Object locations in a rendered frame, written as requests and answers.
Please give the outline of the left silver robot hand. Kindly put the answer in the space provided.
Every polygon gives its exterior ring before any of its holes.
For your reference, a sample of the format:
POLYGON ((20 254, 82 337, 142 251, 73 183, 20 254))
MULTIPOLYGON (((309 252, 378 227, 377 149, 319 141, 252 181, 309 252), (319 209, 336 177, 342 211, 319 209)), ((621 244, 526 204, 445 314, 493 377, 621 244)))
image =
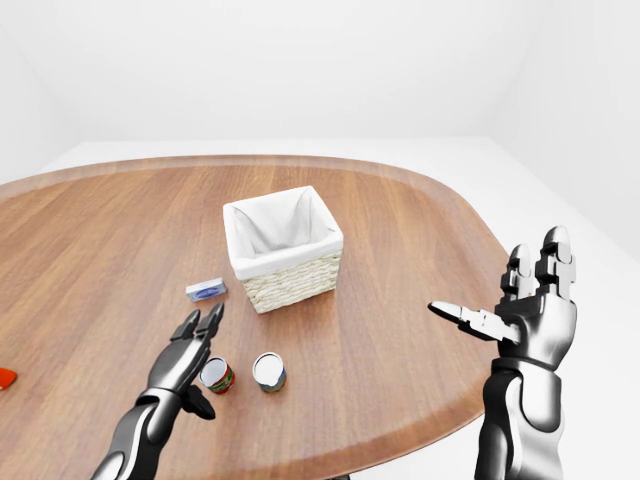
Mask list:
POLYGON ((147 388, 177 395, 182 408, 202 419, 213 420, 215 411, 193 381, 211 353, 211 339, 217 334, 224 315, 224 303, 217 303, 204 317, 192 311, 176 328, 148 375, 147 388))

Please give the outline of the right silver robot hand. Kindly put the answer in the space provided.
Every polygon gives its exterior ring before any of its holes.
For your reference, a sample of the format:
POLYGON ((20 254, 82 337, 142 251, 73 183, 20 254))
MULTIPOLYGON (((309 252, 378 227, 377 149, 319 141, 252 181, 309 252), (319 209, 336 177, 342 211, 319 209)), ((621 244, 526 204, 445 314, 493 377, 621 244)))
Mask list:
POLYGON ((577 307, 570 299, 576 260, 568 231, 555 226, 544 237, 537 262, 525 244, 509 256, 500 279, 503 296, 493 311, 471 310, 445 301, 428 309, 483 341, 497 341, 502 357, 524 359, 556 370, 575 335, 577 307))

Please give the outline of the white lined wicker basket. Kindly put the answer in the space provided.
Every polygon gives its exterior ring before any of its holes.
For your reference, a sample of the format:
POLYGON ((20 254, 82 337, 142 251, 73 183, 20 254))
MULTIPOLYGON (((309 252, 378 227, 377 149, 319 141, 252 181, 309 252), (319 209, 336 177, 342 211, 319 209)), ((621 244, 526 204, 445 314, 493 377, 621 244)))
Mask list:
POLYGON ((337 286, 344 235, 313 186, 223 205, 229 261, 258 314, 337 286))

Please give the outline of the red green labelled tin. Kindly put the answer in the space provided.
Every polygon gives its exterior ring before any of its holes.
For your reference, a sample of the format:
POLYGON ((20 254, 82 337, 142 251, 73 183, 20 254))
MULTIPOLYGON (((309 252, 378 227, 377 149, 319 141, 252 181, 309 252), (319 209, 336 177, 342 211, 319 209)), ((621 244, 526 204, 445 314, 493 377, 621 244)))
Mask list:
POLYGON ((199 380, 208 390, 221 395, 234 385, 235 373, 224 358, 212 357, 204 364, 199 380))

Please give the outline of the small blue white box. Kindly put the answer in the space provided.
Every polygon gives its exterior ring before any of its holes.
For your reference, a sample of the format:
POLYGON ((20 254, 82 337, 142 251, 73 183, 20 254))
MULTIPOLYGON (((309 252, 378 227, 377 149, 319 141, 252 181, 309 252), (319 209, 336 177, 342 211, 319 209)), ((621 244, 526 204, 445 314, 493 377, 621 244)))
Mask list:
POLYGON ((224 294, 227 291, 221 277, 187 286, 185 293, 192 302, 198 302, 224 294))

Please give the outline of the blue yellow labelled tin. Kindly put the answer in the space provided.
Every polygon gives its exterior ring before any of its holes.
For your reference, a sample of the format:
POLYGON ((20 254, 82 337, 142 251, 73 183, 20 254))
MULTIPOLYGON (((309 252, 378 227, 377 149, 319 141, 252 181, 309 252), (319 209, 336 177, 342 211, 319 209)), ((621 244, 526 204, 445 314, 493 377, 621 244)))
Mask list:
POLYGON ((275 352, 261 354, 253 364, 252 374, 259 387, 268 393, 279 391, 286 381, 284 362, 275 352))

